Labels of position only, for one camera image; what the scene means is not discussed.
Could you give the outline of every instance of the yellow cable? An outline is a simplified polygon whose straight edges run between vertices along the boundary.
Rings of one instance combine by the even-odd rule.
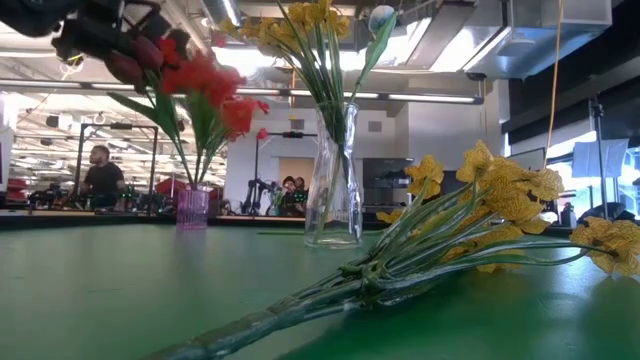
[[[556,33],[556,61],[553,65],[553,87],[551,89],[551,114],[549,116],[549,132],[547,133],[547,147],[544,152],[544,165],[547,167],[549,158],[549,148],[551,147],[551,133],[553,132],[553,121],[556,118],[556,95],[558,90],[558,62],[560,58],[560,32],[562,30],[562,18],[564,17],[564,0],[559,0],[558,31]]]

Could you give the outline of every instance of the purple vase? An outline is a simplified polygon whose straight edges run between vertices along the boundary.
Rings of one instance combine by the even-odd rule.
[[[178,194],[179,229],[206,229],[209,214],[209,192],[185,189]]]

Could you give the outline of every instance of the clear glass vase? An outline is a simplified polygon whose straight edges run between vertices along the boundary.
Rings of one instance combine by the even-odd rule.
[[[185,189],[178,194],[178,229],[201,230],[207,228],[209,192]]]
[[[358,106],[326,103],[318,105],[317,112],[318,155],[307,200],[305,242],[355,248],[362,244],[360,187],[353,162]]]

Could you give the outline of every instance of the black shirt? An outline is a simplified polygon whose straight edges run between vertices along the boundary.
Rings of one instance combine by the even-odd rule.
[[[119,180],[124,180],[122,170],[118,165],[108,162],[102,167],[92,166],[84,182],[91,185],[94,197],[117,197]]]

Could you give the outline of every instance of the flower bouquet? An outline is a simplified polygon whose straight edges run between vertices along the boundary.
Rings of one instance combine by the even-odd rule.
[[[406,171],[413,178],[414,202],[403,211],[381,214],[392,222],[367,255],[267,309],[245,316],[193,340],[145,359],[222,359],[270,333],[331,314],[398,304],[423,294],[449,275],[478,269],[494,272],[519,265],[553,266],[583,256],[607,273],[640,274],[640,228],[632,222],[588,219],[571,241],[519,239],[539,234],[549,223],[539,218],[539,200],[563,190],[552,170],[531,172],[493,157],[482,142],[465,154],[457,178],[461,189],[430,202],[440,192],[443,167],[432,156]],[[503,220],[491,225],[494,220]],[[539,259],[527,249],[574,248],[577,254]]]
[[[353,101],[387,47],[397,14],[389,14],[367,47],[364,68],[348,94],[342,81],[338,41],[349,35],[349,19],[332,10],[331,1],[294,3],[288,10],[277,1],[283,20],[263,18],[253,24],[247,19],[236,27],[226,19],[221,30],[257,43],[267,56],[284,59],[313,96],[319,143],[315,181],[307,202],[306,241],[311,246],[354,247],[361,243],[362,214],[352,156],[358,113]]]
[[[198,189],[218,150],[229,141],[249,132],[254,111],[269,107],[249,97],[236,96],[245,83],[238,72],[215,62],[213,53],[188,57],[178,51],[176,41],[167,37],[153,44],[143,36],[135,41],[135,58],[113,54],[113,66],[125,73],[149,105],[118,93],[108,95],[120,104],[156,123],[174,144],[185,168],[190,190],[179,195],[178,223],[206,226],[208,193]],[[180,132],[184,130],[177,113],[186,110],[195,137],[195,168],[187,161]]]

